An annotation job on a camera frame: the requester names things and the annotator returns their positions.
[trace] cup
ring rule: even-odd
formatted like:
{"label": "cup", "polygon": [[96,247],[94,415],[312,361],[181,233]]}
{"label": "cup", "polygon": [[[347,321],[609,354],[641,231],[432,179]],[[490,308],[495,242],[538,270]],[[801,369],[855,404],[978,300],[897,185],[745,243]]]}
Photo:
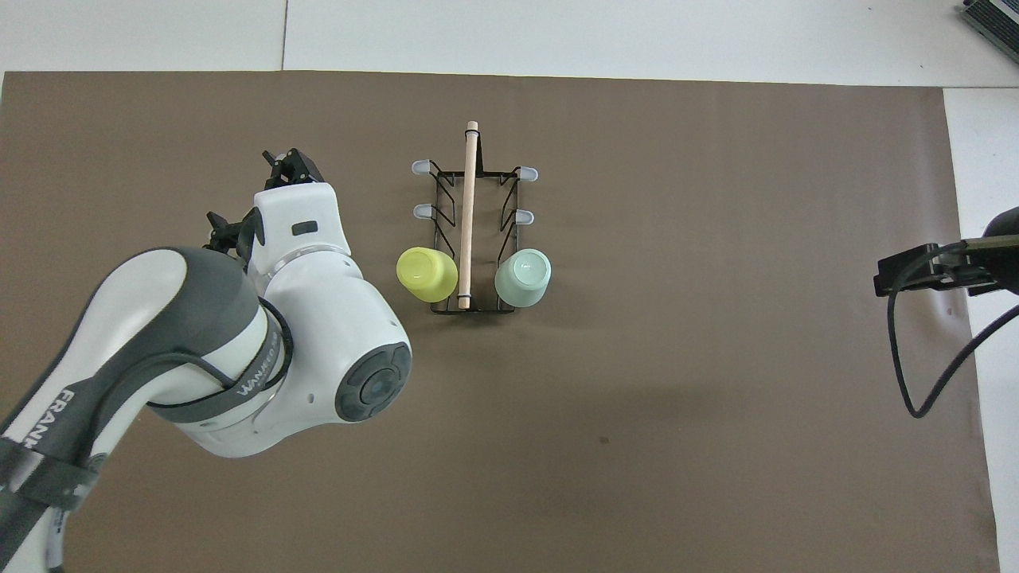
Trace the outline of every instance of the cup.
{"label": "cup", "polygon": [[442,251],[412,247],[396,261],[396,278],[412,295],[437,303],[452,295],[459,274],[452,258]]}
{"label": "cup", "polygon": [[552,277],[548,257],[536,249],[521,249],[499,265],[495,273],[495,292],[506,304],[525,308],[545,295]]}

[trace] cup rack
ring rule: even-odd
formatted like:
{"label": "cup rack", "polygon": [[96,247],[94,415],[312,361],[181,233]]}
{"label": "cup rack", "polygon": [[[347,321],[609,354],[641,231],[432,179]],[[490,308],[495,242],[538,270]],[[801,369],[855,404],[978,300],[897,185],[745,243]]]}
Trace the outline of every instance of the cup rack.
{"label": "cup rack", "polygon": [[[430,175],[435,179],[435,201],[433,203],[422,203],[414,207],[414,216],[419,219],[431,220],[434,226],[432,233],[432,248],[437,251],[446,252],[453,261],[459,263],[457,252],[453,250],[443,225],[448,228],[457,227],[457,199],[449,192],[450,188],[457,187],[457,178],[465,176],[464,171],[447,171],[430,159],[421,159],[411,165],[411,171],[418,175]],[[495,258],[495,268],[502,264],[503,255],[512,256],[520,250],[520,227],[534,222],[534,213],[520,208],[520,184],[522,181],[533,181],[538,178],[538,170],[534,167],[517,166],[511,171],[486,171],[481,154],[481,137],[478,137],[477,171],[476,178],[498,179],[499,187],[509,184],[505,200],[502,201],[502,210],[499,214],[499,232],[502,232],[502,246],[499,254]],[[506,247],[512,246],[513,251],[506,253]],[[509,314],[514,312],[514,307],[506,304],[498,293],[495,293],[495,308],[477,308],[473,303],[471,308],[457,308],[455,303],[450,304],[450,300],[455,300],[455,294],[447,297],[444,302],[431,303],[429,306],[435,314],[463,314],[463,313],[491,313]]]}

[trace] light blue cup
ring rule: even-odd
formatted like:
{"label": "light blue cup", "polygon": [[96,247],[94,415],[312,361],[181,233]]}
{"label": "light blue cup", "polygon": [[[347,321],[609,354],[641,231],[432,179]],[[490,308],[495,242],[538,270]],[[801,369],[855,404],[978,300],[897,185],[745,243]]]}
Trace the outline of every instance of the light blue cup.
{"label": "light blue cup", "polygon": [[495,273],[495,292],[517,308],[536,304],[545,295],[552,277],[548,257],[536,249],[521,249],[499,265]]}

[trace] white floor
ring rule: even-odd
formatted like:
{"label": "white floor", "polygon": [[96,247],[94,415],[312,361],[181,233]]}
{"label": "white floor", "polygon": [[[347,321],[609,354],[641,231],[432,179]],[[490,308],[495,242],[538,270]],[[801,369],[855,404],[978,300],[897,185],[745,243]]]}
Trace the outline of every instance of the white floor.
{"label": "white floor", "polygon": [[[0,71],[359,69],[952,88],[960,222],[975,237],[1019,204],[1019,64],[966,27],[960,5],[0,0]],[[974,331],[1017,302],[971,299]],[[1019,325],[1010,325],[977,353],[1006,573],[1019,573],[1017,344]]]}

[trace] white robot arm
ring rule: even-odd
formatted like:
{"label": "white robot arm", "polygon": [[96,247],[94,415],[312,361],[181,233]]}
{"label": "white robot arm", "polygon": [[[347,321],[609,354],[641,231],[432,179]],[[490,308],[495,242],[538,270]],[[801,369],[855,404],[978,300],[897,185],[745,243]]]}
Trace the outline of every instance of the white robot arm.
{"label": "white robot arm", "polygon": [[298,150],[266,158],[244,221],[210,213],[207,249],[147,251],[103,280],[3,423],[0,571],[60,569],[66,513],[146,405],[233,458],[399,394],[410,342],[351,258],[332,188]]}

